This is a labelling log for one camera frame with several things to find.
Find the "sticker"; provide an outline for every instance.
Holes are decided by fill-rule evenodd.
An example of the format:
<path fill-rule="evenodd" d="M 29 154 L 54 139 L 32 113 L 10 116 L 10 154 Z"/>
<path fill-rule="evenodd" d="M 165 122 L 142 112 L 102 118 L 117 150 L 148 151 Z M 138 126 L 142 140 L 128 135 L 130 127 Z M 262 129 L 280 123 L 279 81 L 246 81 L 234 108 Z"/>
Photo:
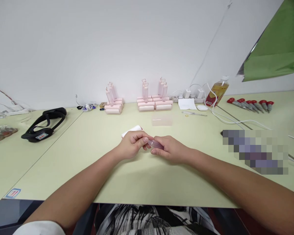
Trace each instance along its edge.
<path fill-rule="evenodd" d="M 6 198 L 15 198 L 19 193 L 20 189 L 12 189 L 7 195 Z"/>
<path fill-rule="evenodd" d="M 36 139 L 43 139 L 44 137 L 47 137 L 47 136 L 48 136 L 47 133 L 42 133 L 41 135 L 36 136 Z"/>

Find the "table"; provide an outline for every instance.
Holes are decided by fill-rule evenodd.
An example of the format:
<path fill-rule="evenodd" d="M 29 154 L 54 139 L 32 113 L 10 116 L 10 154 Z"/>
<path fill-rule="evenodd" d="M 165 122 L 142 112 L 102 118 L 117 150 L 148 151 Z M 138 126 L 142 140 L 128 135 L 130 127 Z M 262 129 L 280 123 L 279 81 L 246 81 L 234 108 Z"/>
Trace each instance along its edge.
<path fill-rule="evenodd" d="M 226 115 L 219 108 L 216 110 Z M 191 148 L 248 169 L 228 152 L 228 146 L 222 145 L 220 132 L 239 127 L 223 124 L 211 112 L 205 114 L 208 117 L 186 117 L 176 103 L 172 110 L 161 112 L 140 113 L 137 104 L 126 103 L 121 115 L 107 115 L 99 110 L 83 113 L 14 186 L 22 190 L 16 198 L 45 200 L 68 179 L 117 146 L 121 134 L 135 125 L 152 136 L 171 135 Z M 171 117 L 173 126 L 152 126 L 153 115 Z M 115 168 L 95 202 L 237 207 L 195 170 L 170 165 L 151 155 L 150 150 L 142 149 L 135 159 Z"/>
<path fill-rule="evenodd" d="M 260 100 L 267 100 L 273 101 L 274 104 L 269 114 L 267 112 L 264 114 L 257 114 L 242 110 L 233 104 L 227 103 L 226 101 L 230 97 L 236 100 L 244 98 L 245 100 L 257 100 L 258 102 Z M 281 132 L 294 137 L 294 91 L 224 96 L 218 106 L 226 110 L 237 120 L 243 121 L 252 119 L 270 129 L 281 130 Z M 253 130 L 265 130 L 255 122 L 247 122 L 245 124 Z M 288 140 L 289 154 L 294 156 L 294 139 L 288 138 Z"/>
<path fill-rule="evenodd" d="M 76 108 L 67 108 L 67 116 L 63 123 L 48 139 L 30 143 L 21 139 L 32 123 L 42 115 L 42 111 L 31 113 L 31 119 L 21 123 L 20 120 L 29 114 L 8 116 L 0 119 L 0 125 L 10 125 L 19 131 L 0 141 L 0 199 L 13 187 L 13 185 L 39 160 L 39 158 L 59 139 L 69 126 L 81 115 Z"/>

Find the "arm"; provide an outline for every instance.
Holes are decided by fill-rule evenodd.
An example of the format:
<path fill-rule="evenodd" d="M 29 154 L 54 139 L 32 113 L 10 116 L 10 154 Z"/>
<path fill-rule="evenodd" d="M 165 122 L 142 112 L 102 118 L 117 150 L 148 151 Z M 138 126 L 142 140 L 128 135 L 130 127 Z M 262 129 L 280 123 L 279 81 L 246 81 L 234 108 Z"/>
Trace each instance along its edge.
<path fill-rule="evenodd" d="M 75 175 L 50 197 L 25 221 L 49 220 L 58 223 L 64 230 L 74 225 L 94 201 L 100 188 L 113 168 L 122 160 L 136 156 L 141 147 L 150 148 L 144 131 L 128 132 L 121 143 L 92 165 Z"/>
<path fill-rule="evenodd" d="M 294 192 L 252 171 L 190 149 L 171 136 L 155 140 L 164 150 L 152 154 L 187 164 L 221 188 L 239 206 L 277 234 L 294 234 Z"/>

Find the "hand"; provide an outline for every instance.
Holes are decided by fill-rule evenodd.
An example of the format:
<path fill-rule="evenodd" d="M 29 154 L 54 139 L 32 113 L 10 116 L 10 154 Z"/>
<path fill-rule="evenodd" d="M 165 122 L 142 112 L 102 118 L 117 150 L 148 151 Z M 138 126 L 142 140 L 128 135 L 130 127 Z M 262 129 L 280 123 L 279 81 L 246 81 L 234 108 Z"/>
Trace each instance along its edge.
<path fill-rule="evenodd" d="M 151 148 L 148 140 L 153 139 L 152 136 L 147 135 L 144 131 L 129 131 L 123 137 L 121 143 L 114 149 L 121 160 L 131 159 L 136 156 L 141 147 L 144 150 Z"/>
<path fill-rule="evenodd" d="M 173 163 L 186 163 L 186 158 L 194 151 L 194 149 L 186 147 L 170 135 L 163 137 L 155 136 L 154 139 L 164 147 L 164 150 L 153 149 L 151 154 L 161 156 Z"/>

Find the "person's right hand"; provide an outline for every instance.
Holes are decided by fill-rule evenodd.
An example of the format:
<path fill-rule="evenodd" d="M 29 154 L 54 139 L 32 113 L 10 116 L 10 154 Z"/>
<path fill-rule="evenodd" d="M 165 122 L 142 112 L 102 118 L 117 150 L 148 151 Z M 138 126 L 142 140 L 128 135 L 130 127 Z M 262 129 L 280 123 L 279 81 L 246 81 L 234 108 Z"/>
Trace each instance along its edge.
<path fill-rule="evenodd" d="M 161 156 L 176 164 L 186 163 L 186 158 L 194 151 L 194 149 L 186 147 L 170 135 L 155 136 L 154 139 L 164 147 L 164 150 L 153 149 L 151 154 Z"/>

